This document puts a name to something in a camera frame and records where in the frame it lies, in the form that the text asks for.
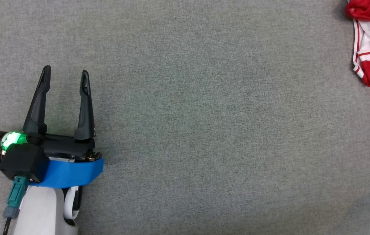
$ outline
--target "gray carpet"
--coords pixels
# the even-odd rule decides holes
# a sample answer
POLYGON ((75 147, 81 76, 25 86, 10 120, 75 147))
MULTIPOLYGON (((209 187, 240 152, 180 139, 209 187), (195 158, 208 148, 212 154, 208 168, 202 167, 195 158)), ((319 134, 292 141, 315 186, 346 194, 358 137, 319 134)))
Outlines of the gray carpet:
POLYGON ((345 5, 0 0, 0 131, 49 64, 48 132, 72 135, 85 69, 106 162, 81 235, 368 235, 370 88, 345 5))

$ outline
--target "blue tape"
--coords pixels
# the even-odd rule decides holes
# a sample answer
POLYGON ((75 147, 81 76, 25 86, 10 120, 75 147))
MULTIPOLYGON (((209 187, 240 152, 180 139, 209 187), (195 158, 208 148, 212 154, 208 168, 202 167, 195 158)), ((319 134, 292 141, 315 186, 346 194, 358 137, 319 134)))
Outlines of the blue tape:
POLYGON ((55 189, 87 185, 102 173, 103 168, 104 159, 76 163, 50 160, 43 182, 30 185, 55 189))

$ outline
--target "black cable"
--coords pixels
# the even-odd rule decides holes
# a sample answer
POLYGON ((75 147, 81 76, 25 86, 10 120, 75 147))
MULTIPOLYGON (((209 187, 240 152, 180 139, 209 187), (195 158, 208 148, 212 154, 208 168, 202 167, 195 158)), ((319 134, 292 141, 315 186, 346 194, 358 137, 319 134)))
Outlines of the black cable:
POLYGON ((11 223, 11 217, 8 217, 7 218, 7 221, 5 222, 5 227, 4 227, 3 235, 7 235, 8 234, 8 229, 9 229, 9 224, 10 223, 11 223))

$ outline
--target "cable connector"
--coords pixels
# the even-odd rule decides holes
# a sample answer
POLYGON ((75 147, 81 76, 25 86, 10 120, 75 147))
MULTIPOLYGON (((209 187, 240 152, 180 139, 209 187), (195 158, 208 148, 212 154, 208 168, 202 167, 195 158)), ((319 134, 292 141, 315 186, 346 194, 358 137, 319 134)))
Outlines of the cable connector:
POLYGON ((11 218, 13 220, 18 218, 18 214, 20 213, 20 209, 16 207, 6 207, 3 212, 4 218, 11 218))
POLYGON ((20 211, 20 204, 27 191, 30 181, 26 177, 17 176, 12 184, 11 191, 7 199, 7 207, 4 210, 3 217, 16 219, 20 211))

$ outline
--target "green led light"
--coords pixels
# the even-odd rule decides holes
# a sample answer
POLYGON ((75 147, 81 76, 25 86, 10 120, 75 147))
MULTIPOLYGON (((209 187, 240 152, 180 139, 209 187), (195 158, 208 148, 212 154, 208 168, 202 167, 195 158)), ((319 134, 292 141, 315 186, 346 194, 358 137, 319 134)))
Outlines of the green led light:
POLYGON ((25 137, 26 135, 18 133, 18 132, 9 133, 5 141, 2 143, 3 151, 6 151, 7 148, 13 143, 17 143, 17 144, 26 143, 27 140, 25 139, 25 137))

